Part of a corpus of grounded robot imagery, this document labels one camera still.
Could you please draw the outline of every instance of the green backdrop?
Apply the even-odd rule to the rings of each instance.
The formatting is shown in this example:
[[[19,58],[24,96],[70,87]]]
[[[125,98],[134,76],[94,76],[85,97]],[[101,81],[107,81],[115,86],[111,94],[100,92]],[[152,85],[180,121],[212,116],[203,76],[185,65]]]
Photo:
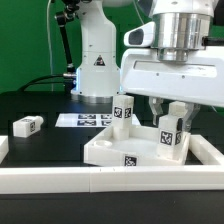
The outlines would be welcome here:
[[[47,3],[48,0],[4,1],[1,3],[0,93],[17,90],[34,78],[50,75],[46,28]],[[59,28],[54,20],[55,13],[61,10],[63,10],[63,4],[60,0],[51,4],[54,74],[66,71]],[[117,64],[120,66],[122,54],[126,49],[123,45],[124,34],[141,23],[133,5],[122,8],[105,8],[104,11],[117,28]],[[73,61],[78,67],[81,63],[82,44],[79,21],[69,23],[67,29]],[[224,28],[212,27],[211,35],[224,37]],[[35,89],[51,90],[51,86],[30,88],[30,90]]]

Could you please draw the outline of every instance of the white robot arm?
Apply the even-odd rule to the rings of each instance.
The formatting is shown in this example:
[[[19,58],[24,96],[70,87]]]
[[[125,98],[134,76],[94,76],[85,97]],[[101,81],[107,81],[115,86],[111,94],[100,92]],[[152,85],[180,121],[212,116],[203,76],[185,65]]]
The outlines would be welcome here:
[[[151,48],[125,52],[121,66],[124,91],[223,107],[223,41],[219,46],[204,44],[217,3],[153,1]]]
[[[113,96],[120,93],[120,69],[116,65],[116,28],[104,15],[103,7],[121,7],[130,4],[132,0],[63,2],[66,7],[62,17],[65,15],[67,20],[72,20],[77,16],[82,30],[82,64],[76,70],[76,87],[71,91],[72,99],[109,103]],[[71,56],[66,57],[69,59],[68,70],[72,70]]]

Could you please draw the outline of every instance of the printed marker sheet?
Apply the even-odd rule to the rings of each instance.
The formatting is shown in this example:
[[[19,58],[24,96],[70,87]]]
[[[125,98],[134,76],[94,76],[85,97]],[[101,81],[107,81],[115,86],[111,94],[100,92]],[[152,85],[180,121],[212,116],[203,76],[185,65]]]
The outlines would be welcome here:
[[[112,122],[111,114],[60,114],[56,127],[107,127]],[[135,114],[132,124],[140,125]]]

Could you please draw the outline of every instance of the black tabletop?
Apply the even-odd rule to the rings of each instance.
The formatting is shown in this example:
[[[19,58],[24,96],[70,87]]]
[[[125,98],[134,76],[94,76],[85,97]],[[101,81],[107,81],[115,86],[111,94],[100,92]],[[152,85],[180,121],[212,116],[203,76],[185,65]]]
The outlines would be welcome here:
[[[70,100],[61,92],[0,94],[0,135],[9,136],[9,153],[1,167],[88,166],[83,146],[102,128],[55,127],[60,113],[111,113],[112,105]],[[152,125],[147,97],[135,96],[134,113]],[[40,132],[13,137],[12,123],[42,116]],[[202,107],[192,133],[201,134],[224,151],[224,117]],[[195,163],[188,155],[189,164]],[[224,191],[110,192],[0,195],[0,223],[223,223]]]

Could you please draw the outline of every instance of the warning label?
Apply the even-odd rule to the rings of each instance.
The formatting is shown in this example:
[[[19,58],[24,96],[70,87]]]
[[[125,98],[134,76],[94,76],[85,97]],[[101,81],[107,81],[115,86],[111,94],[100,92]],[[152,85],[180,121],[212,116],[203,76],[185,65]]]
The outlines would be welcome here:
[[[101,57],[101,55],[99,55],[99,57],[97,58],[96,62],[94,63],[95,66],[105,66],[105,63],[103,61],[103,58]]]

